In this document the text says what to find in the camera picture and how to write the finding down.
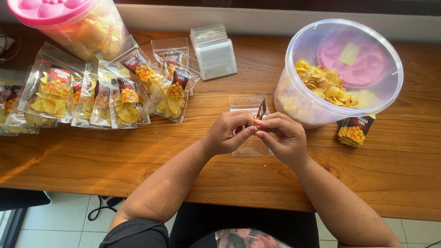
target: white wall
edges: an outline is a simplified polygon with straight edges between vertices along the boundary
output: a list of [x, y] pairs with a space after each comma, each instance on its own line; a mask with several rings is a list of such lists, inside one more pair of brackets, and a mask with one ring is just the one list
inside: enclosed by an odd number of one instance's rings
[[[224, 23], [228, 34], [293, 36], [318, 20], [343, 18], [362, 23], [390, 41], [441, 43], [441, 16], [203, 8], [117, 4], [129, 29], [190, 32], [193, 27]], [[0, 23], [16, 23], [0, 0]]]

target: pink lid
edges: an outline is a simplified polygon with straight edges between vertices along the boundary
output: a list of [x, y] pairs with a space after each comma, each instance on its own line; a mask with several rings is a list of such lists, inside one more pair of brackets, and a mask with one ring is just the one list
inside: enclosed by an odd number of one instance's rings
[[[360, 48], [351, 66], [339, 61], [344, 48], [352, 42]], [[381, 47], [363, 34], [335, 33], [325, 38], [318, 47], [318, 62], [331, 70], [337, 69], [343, 85], [365, 88], [378, 83], [386, 73], [386, 58]]]
[[7, 4], [17, 19], [26, 25], [54, 25], [83, 14], [97, 1], [7, 0]]

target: floor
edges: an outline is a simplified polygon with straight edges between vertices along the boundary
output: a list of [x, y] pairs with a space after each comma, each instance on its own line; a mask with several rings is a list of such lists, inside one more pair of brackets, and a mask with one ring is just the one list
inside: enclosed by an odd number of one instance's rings
[[[107, 233], [114, 212], [101, 211], [92, 222], [88, 213], [98, 208], [95, 195], [48, 192], [49, 205], [28, 209], [15, 248], [97, 248]], [[317, 216], [320, 247], [336, 248], [337, 241]], [[441, 240], [441, 222], [384, 218], [404, 248], [424, 248]], [[174, 218], [165, 225], [169, 232]]]

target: forearm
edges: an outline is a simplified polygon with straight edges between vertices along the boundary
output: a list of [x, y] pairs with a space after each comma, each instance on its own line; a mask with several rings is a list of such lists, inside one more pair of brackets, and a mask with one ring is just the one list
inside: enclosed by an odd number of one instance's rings
[[399, 247], [383, 219], [340, 180], [313, 161], [292, 166], [321, 220], [348, 246]]
[[133, 191], [116, 213], [109, 230], [134, 218], [168, 221], [210, 158], [199, 141], [181, 151]]

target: person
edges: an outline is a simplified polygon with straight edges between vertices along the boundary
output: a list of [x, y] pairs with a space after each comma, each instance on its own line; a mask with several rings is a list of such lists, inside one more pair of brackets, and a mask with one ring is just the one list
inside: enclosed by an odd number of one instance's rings
[[[366, 202], [309, 157], [301, 124], [282, 113], [255, 120], [245, 110], [221, 114], [202, 139], [143, 181], [121, 205], [99, 247], [318, 248], [315, 213], [183, 203], [210, 158], [233, 152], [251, 135], [294, 171], [339, 248], [402, 248]], [[163, 223], [176, 212], [169, 237]]]

